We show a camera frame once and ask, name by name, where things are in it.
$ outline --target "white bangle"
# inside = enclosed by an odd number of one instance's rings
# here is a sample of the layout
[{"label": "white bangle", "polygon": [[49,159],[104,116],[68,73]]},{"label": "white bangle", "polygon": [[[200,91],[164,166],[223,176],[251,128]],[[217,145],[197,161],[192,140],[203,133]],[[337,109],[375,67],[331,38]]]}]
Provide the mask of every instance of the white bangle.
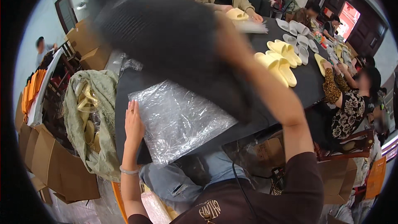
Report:
[{"label": "white bangle", "polygon": [[119,169],[120,169],[120,171],[121,171],[122,173],[124,173],[124,174],[126,174],[126,175],[135,175],[135,174],[138,174],[138,172],[140,171],[139,169],[138,169],[138,170],[133,170],[133,171],[124,170],[124,169],[122,168],[122,166],[120,166]]}]

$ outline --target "ripped jeans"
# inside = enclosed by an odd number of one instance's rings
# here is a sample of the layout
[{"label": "ripped jeans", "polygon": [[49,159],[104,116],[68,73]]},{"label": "ripped jeans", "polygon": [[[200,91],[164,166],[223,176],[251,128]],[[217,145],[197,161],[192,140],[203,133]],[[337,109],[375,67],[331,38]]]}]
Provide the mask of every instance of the ripped jeans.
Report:
[{"label": "ripped jeans", "polygon": [[[209,168],[207,173],[210,182],[205,187],[193,183],[175,163],[161,169],[153,163],[146,164],[140,169],[140,179],[167,206],[181,214],[190,208],[208,185],[235,178],[232,161],[221,148],[215,152],[200,154],[200,157],[202,163],[205,162]],[[248,180],[242,167],[235,165],[235,171],[238,177]]]}]

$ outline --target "leopard print sleeve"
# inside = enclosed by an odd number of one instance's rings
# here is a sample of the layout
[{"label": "leopard print sleeve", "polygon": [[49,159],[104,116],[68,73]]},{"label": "leopard print sleeve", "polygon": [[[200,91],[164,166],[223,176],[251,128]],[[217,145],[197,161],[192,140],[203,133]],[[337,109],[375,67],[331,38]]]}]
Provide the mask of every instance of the leopard print sleeve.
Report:
[{"label": "leopard print sleeve", "polygon": [[337,84],[339,85],[340,90],[345,93],[351,90],[351,88],[347,85],[347,82],[341,75],[336,77]]},{"label": "leopard print sleeve", "polygon": [[325,82],[323,83],[322,87],[326,95],[326,101],[330,104],[334,104],[340,98],[341,91],[336,87],[332,74],[332,69],[327,68],[325,69],[325,72]]}]

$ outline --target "white table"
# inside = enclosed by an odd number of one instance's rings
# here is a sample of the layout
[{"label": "white table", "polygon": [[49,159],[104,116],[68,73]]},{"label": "white table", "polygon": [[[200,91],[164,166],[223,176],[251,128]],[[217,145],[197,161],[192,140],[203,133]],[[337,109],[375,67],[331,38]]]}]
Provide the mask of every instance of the white table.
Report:
[{"label": "white table", "polygon": [[46,91],[48,82],[50,81],[52,77],[52,73],[55,70],[55,67],[58,64],[59,58],[63,54],[62,49],[58,49],[57,52],[52,56],[53,59],[49,66],[47,67],[47,72],[46,75],[44,75],[44,79],[41,83],[39,93],[36,95],[32,106],[30,108],[30,112],[27,115],[27,125],[30,127],[35,127],[39,124],[42,124],[42,119],[43,119],[43,98],[44,98],[44,93]]}]

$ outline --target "black cap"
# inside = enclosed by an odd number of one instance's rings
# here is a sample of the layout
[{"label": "black cap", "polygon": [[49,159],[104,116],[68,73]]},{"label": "black cap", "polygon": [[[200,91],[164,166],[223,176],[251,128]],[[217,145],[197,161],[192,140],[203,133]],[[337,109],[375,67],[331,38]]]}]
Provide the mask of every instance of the black cap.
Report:
[{"label": "black cap", "polygon": [[332,21],[336,20],[336,21],[339,22],[340,24],[343,24],[342,22],[340,22],[340,18],[339,18],[339,16],[337,16],[337,15],[332,16],[332,17],[331,17],[331,20],[332,20]]},{"label": "black cap", "polygon": [[36,47],[39,46],[39,43],[40,43],[42,40],[44,40],[44,37],[39,37],[39,38],[37,39],[37,41],[36,41]]}]

